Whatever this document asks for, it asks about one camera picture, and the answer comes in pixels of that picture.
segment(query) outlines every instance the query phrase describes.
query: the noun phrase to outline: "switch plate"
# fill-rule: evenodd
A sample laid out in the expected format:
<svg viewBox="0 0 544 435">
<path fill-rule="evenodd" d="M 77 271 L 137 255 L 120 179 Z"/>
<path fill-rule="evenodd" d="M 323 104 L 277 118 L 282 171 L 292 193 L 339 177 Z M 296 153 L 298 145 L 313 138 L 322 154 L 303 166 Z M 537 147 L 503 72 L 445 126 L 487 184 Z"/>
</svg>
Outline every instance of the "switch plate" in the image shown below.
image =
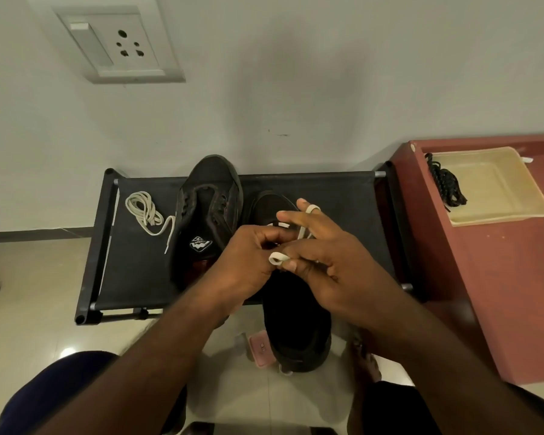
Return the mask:
<svg viewBox="0 0 544 435">
<path fill-rule="evenodd" d="M 58 32 L 44 28 L 61 55 L 93 83 L 185 82 L 159 9 L 53 7 Z"/>
</svg>

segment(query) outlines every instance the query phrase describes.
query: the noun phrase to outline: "yellow tray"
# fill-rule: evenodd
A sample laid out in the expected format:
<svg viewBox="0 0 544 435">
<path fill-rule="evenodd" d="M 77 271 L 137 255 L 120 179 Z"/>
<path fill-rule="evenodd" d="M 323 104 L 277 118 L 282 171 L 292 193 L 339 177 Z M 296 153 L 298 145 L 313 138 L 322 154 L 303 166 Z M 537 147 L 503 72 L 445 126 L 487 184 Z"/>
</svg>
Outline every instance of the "yellow tray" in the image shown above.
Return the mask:
<svg viewBox="0 0 544 435">
<path fill-rule="evenodd" d="M 459 180 L 468 203 L 448 212 L 453 226 L 544 217 L 544 195 L 512 147 L 433 153 Z"/>
</svg>

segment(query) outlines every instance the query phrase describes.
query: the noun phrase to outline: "black sneaker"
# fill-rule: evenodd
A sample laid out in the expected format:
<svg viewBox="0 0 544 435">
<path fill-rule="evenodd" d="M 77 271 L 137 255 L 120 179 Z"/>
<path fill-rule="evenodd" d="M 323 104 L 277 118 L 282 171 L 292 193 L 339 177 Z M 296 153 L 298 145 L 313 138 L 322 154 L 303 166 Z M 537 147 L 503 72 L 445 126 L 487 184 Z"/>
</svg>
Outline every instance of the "black sneaker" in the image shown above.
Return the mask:
<svg viewBox="0 0 544 435">
<path fill-rule="evenodd" d="M 224 157 L 208 155 L 193 168 L 177 195 L 169 246 L 170 278 L 178 292 L 222 254 L 238 227 L 243 202 L 238 173 Z"/>
<path fill-rule="evenodd" d="M 299 229 L 276 219 L 277 211 L 297 210 L 283 195 L 264 191 L 254 198 L 244 221 Z M 331 314 L 320 307 L 308 284 L 275 270 L 261 289 L 261 299 L 270 347 L 283 372 L 309 372 L 322 365 L 331 349 Z"/>
</svg>

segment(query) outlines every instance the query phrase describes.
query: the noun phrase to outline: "bundled white shoelace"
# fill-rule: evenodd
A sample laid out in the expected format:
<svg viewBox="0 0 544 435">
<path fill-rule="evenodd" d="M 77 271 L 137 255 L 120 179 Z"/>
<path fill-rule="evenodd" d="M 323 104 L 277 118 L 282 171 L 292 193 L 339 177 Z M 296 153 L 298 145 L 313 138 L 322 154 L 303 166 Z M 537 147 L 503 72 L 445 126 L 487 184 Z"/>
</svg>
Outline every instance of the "bundled white shoelace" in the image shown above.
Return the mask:
<svg viewBox="0 0 544 435">
<path fill-rule="evenodd" d="M 164 223 L 163 215 L 161 215 L 159 211 L 155 209 L 155 203 L 153 203 L 151 195 L 149 195 L 149 193 L 145 191 L 132 193 L 129 197 L 125 199 L 125 207 L 127 207 L 127 210 L 132 215 L 135 215 L 135 218 L 137 219 L 141 227 L 143 227 L 143 230 L 148 234 L 153 235 L 154 237 L 161 235 L 163 232 L 165 232 L 167 226 L 169 225 L 169 222 L 171 221 L 171 232 L 169 233 L 169 236 L 167 238 L 167 246 L 165 247 L 164 251 L 164 254 L 166 254 L 167 249 L 169 248 L 171 236 L 173 235 L 173 231 L 175 229 L 175 215 L 168 216 L 165 219 Z M 147 225 L 163 225 L 163 227 L 159 232 L 153 233 L 149 230 Z"/>
<path fill-rule="evenodd" d="M 306 208 L 306 213 L 310 213 L 315 209 L 320 210 L 320 207 L 318 207 L 317 205 L 310 205 L 308 208 Z M 278 223 L 278 225 L 282 227 L 290 226 L 289 224 L 286 224 L 286 223 Z M 304 238 L 305 233 L 306 233 L 306 227 L 301 227 L 300 231 L 298 232 L 298 240 L 301 240 L 302 238 Z M 312 233 L 309 233 L 306 238 L 312 238 Z M 270 264 L 272 264 L 273 266 L 279 266 L 284 261 L 288 261 L 289 259 L 290 259 L 290 256 L 284 255 L 283 253 L 272 252 L 268 258 L 268 261 L 270 261 Z"/>
</svg>

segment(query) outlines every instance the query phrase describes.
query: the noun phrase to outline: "black rack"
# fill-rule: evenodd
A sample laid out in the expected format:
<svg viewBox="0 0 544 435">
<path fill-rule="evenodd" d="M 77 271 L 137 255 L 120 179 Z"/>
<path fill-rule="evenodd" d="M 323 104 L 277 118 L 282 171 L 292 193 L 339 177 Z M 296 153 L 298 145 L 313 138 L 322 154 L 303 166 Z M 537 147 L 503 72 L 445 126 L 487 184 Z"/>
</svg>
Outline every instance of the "black rack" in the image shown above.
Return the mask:
<svg viewBox="0 0 544 435">
<path fill-rule="evenodd" d="M 164 217 L 175 214 L 186 177 L 128 178 L 114 169 L 103 176 L 93 235 L 75 313 L 77 325 L 159 316 L 149 310 L 173 303 L 164 255 L 168 233 L 153 237 L 125 208 L 125 197 L 147 191 Z M 353 233 L 404 289 L 421 299 L 413 236 L 391 162 L 377 171 L 240 176 L 245 199 L 273 189 L 291 200 L 319 205 Z M 246 304 L 261 303 L 259 293 Z M 117 314 L 113 310 L 129 309 Z"/>
</svg>

